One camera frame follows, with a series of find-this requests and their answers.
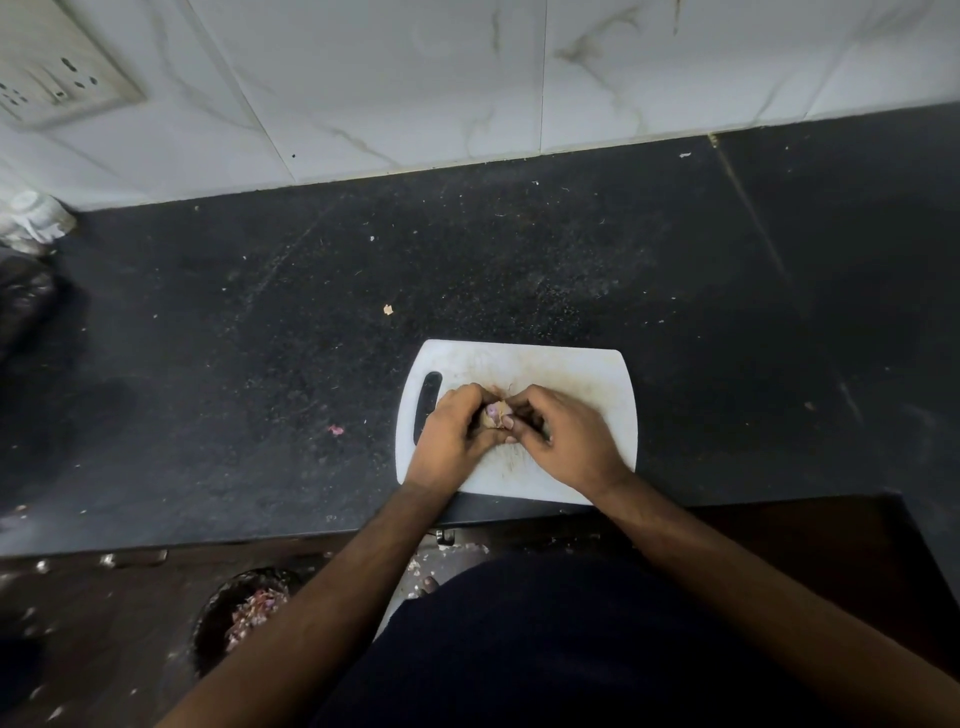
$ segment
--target white cutting board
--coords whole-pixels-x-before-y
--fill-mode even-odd
[[[437,399],[475,381],[488,389],[498,387],[508,395],[529,384],[540,384],[583,400],[603,415],[624,462],[631,470],[636,467],[636,404],[620,352],[429,339],[410,369],[396,416],[399,483],[403,482],[414,453],[414,420],[420,390],[431,372],[439,372],[444,378]],[[520,445],[502,445],[488,452],[460,490],[560,503],[589,502],[546,474]]]

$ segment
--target electrical outlet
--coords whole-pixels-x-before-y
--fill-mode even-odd
[[[0,118],[51,126],[137,101],[139,91],[53,0],[0,2]]]

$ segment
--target cutting board handle hole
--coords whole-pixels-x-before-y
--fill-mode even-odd
[[[414,420],[414,444],[420,441],[420,433],[426,425],[426,418],[437,406],[437,396],[440,394],[440,385],[444,376],[440,372],[431,372],[423,378],[420,388],[420,398],[417,400],[417,418]]]

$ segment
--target person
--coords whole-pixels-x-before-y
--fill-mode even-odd
[[[960,725],[956,682],[657,492],[590,407],[531,386],[508,404],[543,417],[549,440],[516,416],[472,433],[495,399],[446,393],[379,513],[159,725]],[[423,534],[501,445],[586,496],[650,567],[488,562],[405,602],[371,644]]]

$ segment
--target black countertop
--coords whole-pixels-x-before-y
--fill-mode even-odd
[[[958,122],[87,214],[72,290],[0,374],[0,555],[357,528],[396,487],[410,364],[452,338],[620,350],[639,468],[684,504],[904,493],[956,593]]]

